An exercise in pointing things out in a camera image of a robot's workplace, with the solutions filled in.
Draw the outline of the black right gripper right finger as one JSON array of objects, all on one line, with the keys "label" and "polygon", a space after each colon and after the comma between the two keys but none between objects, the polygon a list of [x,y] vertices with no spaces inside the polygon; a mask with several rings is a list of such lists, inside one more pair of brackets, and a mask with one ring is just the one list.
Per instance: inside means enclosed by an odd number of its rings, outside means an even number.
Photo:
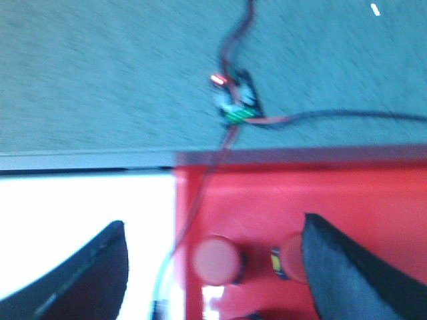
[{"label": "black right gripper right finger", "polygon": [[308,213],[302,257],[320,319],[425,319],[426,285],[322,216]]}]

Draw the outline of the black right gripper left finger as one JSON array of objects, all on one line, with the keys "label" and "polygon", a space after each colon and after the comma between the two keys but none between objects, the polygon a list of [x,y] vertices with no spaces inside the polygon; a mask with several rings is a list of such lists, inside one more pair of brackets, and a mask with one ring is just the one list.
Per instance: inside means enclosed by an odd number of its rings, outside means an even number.
[{"label": "black right gripper left finger", "polygon": [[1,300],[2,319],[117,319],[129,257],[122,221],[113,221],[56,268]]}]

